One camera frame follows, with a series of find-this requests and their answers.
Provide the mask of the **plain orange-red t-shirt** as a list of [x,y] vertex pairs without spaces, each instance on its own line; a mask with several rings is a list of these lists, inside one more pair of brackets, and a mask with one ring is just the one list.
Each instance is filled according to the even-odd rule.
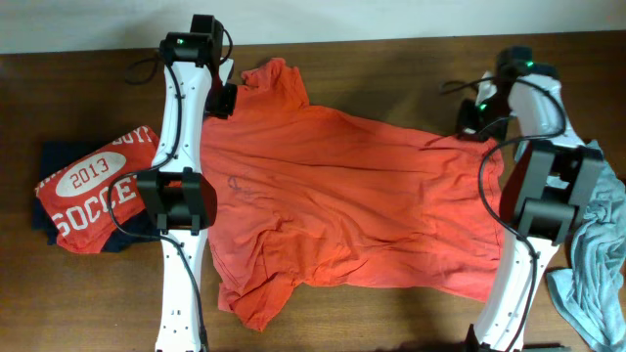
[[201,132],[222,311],[264,330],[303,284],[488,297],[503,241],[493,141],[315,106],[282,59],[242,79],[234,113]]

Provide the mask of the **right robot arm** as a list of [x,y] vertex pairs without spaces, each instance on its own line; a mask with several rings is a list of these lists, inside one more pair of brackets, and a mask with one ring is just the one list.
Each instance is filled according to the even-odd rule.
[[494,72],[469,84],[457,117],[460,139],[497,140],[496,152],[521,153],[489,214],[504,229],[504,250],[485,307],[469,326],[466,351],[520,351],[536,290],[553,256],[580,226],[604,158],[585,146],[563,107],[554,66],[513,46],[497,57]]

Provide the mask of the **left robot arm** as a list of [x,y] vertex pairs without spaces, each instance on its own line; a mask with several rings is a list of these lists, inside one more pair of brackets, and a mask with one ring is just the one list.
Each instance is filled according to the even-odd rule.
[[195,15],[186,32],[159,44],[165,107],[159,146],[137,188],[162,246],[163,291],[158,352],[205,351],[201,264],[217,195],[201,173],[201,130],[209,117],[233,114],[238,88],[230,83],[233,42],[212,15]]

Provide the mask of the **folded red soccer shirt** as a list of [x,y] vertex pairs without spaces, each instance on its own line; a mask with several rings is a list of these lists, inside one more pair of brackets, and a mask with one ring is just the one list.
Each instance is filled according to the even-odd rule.
[[145,205],[131,171],[149,167],[158,136],[140,126],[42,180],[35,195],[56,230],[54,242],[78,254],[120,252],[137,242],[130,232],[150,229]]

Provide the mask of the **folded navy blue garment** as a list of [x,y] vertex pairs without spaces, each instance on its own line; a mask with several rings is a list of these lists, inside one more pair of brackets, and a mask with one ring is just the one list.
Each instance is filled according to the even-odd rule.
[[[41,157],[39,161],[39,176],[48,177],[54,172],[80,160],[105,145],[104,142],[69,142],[47,141],[41,145]],[[42,231],[47,236],[48,245],[57,245],[59,229],[53,223],[51,216],[44,209],[41,201],[36,198],[33,201],[31,214],[31,229]],[[121,252],[133,243],[154,242],[158,230],[150,221],[146,210],[128,219],[123,228],[135,234],[150,235],[149,238],[128,236],[115,229],[107,238],[99,252]]]

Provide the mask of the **light blue crumpled shirt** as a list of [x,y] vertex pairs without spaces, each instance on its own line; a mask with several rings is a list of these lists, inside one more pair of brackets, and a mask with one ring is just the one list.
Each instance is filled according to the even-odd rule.
[[547,275],[557,311],[594,351],[625,352],[624,263],[625,185],[605,162],[572,238],[570,267]]

